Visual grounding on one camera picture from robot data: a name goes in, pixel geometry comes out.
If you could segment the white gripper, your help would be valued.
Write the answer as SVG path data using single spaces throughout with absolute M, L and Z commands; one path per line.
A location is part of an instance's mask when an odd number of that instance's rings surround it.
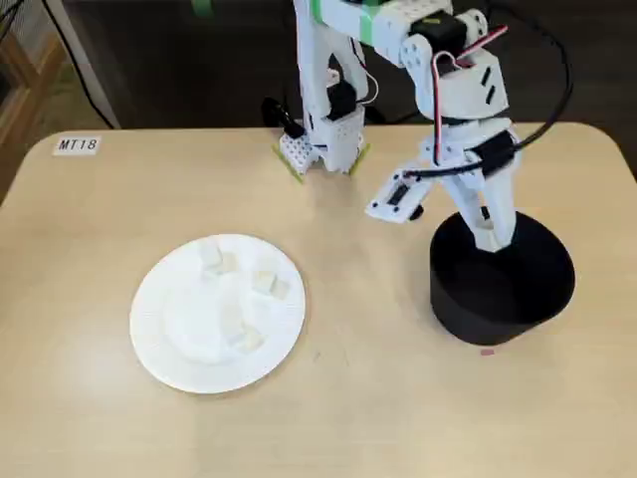
M 445 179 L 479 250 L 497 252 L 512 242 L 517 223 L 513 179 L 519 160 L 511 148 L 518 142 L 513 122 L 496 118 L 443 126 L 437 161 L 433 138 L 421 143 L 429 168 L 420 179 Z M 466 182 L 482 184 L 475 189 Z

